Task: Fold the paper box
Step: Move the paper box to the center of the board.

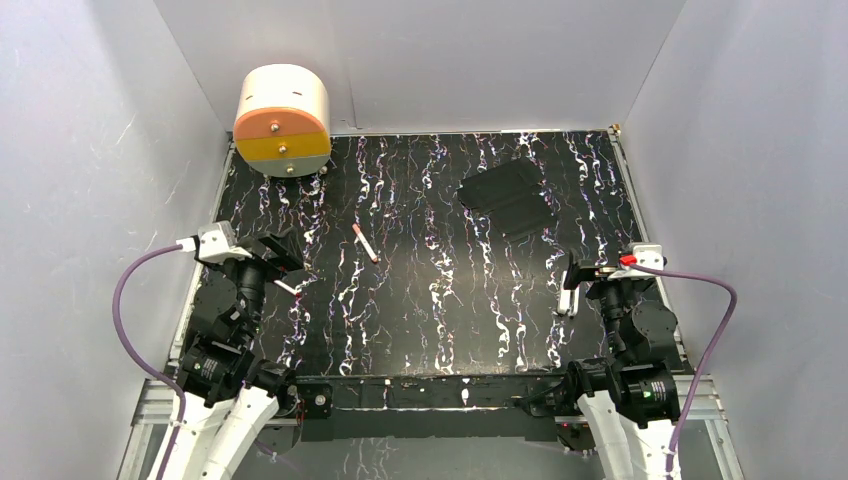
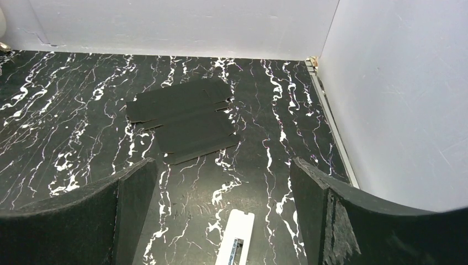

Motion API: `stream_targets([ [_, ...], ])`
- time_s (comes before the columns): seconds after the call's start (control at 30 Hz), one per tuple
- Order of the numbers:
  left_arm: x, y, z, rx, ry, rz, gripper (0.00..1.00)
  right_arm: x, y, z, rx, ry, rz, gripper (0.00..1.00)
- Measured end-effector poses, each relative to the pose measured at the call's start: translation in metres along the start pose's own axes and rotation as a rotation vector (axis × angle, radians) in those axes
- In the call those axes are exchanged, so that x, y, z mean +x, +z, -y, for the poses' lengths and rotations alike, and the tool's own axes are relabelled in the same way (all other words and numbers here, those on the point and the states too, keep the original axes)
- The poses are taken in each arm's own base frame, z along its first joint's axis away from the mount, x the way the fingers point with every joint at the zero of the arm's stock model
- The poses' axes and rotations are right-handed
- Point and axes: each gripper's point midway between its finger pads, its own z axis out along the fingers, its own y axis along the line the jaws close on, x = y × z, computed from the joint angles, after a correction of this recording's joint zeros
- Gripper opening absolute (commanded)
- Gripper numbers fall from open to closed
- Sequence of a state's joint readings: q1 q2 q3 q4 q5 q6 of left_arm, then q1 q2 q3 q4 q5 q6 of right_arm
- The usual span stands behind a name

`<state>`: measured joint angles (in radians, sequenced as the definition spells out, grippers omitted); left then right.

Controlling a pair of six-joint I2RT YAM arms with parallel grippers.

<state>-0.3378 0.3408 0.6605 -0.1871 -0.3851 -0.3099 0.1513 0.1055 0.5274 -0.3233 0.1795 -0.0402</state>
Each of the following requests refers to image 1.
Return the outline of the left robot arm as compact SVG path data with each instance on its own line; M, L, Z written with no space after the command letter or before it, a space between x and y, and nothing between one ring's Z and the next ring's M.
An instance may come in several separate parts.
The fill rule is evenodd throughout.
M258 359L252 342L261 330L267 285L283 287L288 273L303 269L302 246L293 228L237 239L227 221L177 245L234 290L192 311L205 326L180 360L166 436L148 476L230 479L265 424L299 404L294 371Z

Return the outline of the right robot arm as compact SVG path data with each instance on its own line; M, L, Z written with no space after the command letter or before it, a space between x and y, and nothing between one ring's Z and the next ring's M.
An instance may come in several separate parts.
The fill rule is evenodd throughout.
M668 362L677 351L677 318L662 303L637 300L665 264L657 246L648 244L606 265L571 251L562 278L560 313L575 316L587 284L584 295L597 302L602 318L608 352L569 363L563 399L585 417L608 479L682 476L671 447L681 407Z

